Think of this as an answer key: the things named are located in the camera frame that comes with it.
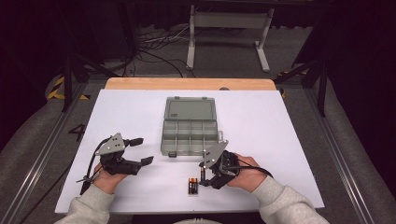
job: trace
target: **compartment box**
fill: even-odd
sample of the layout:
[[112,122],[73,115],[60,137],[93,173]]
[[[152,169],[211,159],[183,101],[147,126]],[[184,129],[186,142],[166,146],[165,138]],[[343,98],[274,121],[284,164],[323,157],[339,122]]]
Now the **compartment box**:
[[219,142],[215,99],[168,97],[163,119],[164,156],[203,156],[204,148]]

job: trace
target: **aa battery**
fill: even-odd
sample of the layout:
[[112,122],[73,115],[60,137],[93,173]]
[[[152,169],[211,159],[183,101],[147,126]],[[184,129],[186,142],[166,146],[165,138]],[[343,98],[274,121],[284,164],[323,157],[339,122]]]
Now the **aa battery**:
[[189,194],[198,194],[198,178],[189,178]]
[[205,172],[205,168],[201,167],[201,181],[206,180],[206,172]]

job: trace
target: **gray sleeve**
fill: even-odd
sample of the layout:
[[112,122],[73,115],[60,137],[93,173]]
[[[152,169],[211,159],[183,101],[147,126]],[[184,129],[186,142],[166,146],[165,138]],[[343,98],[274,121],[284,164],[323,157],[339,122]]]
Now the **gray sleeve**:
[[81,197],[72,200],[67,216],[56,224],[107,223],[110,218],[108,207],[113,200],[114,194],[107,194],[91,185]]
[[329,223],[305,196],[289,186],[282,186],[270,176],[252,194],[259,200],[259,211],[267,224]]

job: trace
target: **white paper sheet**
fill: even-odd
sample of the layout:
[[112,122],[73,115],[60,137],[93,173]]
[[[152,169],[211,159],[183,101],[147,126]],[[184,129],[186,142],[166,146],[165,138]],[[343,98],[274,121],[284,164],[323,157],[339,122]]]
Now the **white paper sheet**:
[[160,151],[166,98],[213,97],[219,130],[229,140],[227,150],[252,156],[284,185],[323,207],[317,184],[278,91],[120,91],[101,90],[73,166],[57,203],[56,213],[67,213],[79,195],[93,151],[110,135],[124,139],[143,137],[144,143],[127,147],[123,158],[140,161],[154,156],[138,175],[128,176],[116,190],[110,212],[125,214],[212,213],[257,211],[249,193],[229,188],[199,186],[188,194],[188,178],[199,177],[200,157],[171,159]]

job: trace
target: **human hand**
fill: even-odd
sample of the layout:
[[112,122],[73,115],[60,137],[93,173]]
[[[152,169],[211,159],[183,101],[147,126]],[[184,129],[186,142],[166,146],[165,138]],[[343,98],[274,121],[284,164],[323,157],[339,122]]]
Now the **human hand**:
[[111,175],[107,171],[105,171],[102,167],[102,164],[99,162],[94,169],[95,172],[99,173],[99,176],[97,176],[93,180],[93,184],[101,189],[102,191],[108,193],[108,194],[113,194],[114,190],[116,189],[117,185],[128,175],[121,175],[121,174],[115,174]]
[[[234,154],[240,160],[240,166],[248,166],[249,164],[260,167],[260,165],[252,157],[243,157],[237,153]],[[228,182],[227,185],[230,187],[241,188],[251,193],[262,183],[262,181],[264,181],[266,177],[267,175],[265,173],[255,169],[241,169],[239,175],[232,181]]]

